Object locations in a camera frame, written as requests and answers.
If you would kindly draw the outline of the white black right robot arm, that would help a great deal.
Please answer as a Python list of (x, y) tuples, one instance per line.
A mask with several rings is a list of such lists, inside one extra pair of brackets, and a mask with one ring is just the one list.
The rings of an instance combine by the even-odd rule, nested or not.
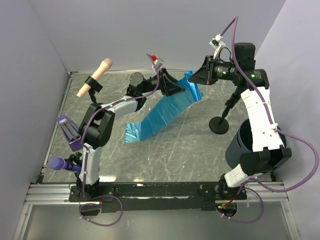
[(220, 58), (224, 43), (212, 40), (210, 45), (215, 49), (214, 55), (207, 55), (202, 66), (190, 77), (191, 83), (213, 85), (218, 80), (231, 81), (236, 89), (226, 101), (221, 116), (209, 121), (209, 128), (218, 135), (229, 130), (226, 117), (239, 100), (245, 104), (248, 123), (245, 133), (237, 133), (229, 145), (225, 158), (235, 160), (231, 171), (222, 175), (218, 193), (223, 199), (230, 199), (236, 188), (244, 185), (250, 178), (256, 178), (271, 172), (291, 156), (292, 151), (286, 147), (278, 134), (271, 103), (270, 84), (264, 69), (256, 69), (253, 43), (235, 44), (236, 60), (224, 61)]

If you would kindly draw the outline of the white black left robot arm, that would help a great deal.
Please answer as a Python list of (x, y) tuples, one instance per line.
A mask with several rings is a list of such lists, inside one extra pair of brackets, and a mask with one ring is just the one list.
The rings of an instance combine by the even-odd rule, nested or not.
[(135, 72), (130, 76), (126, 94), (111, 103), (92, 103), (80, 124), (79, 133), (83, 145), (81, 172), (77, 179), (80, 194), (87, 201), (95, 200), (99, 195), (99, 169), (102, 148), (108, 143), (114, 121), (129, 113), (139, 111), (147, 97), (156, 91), (166, 97), (185, 92), (165, 68), (156, 70), (156, 75), (145, 78)]

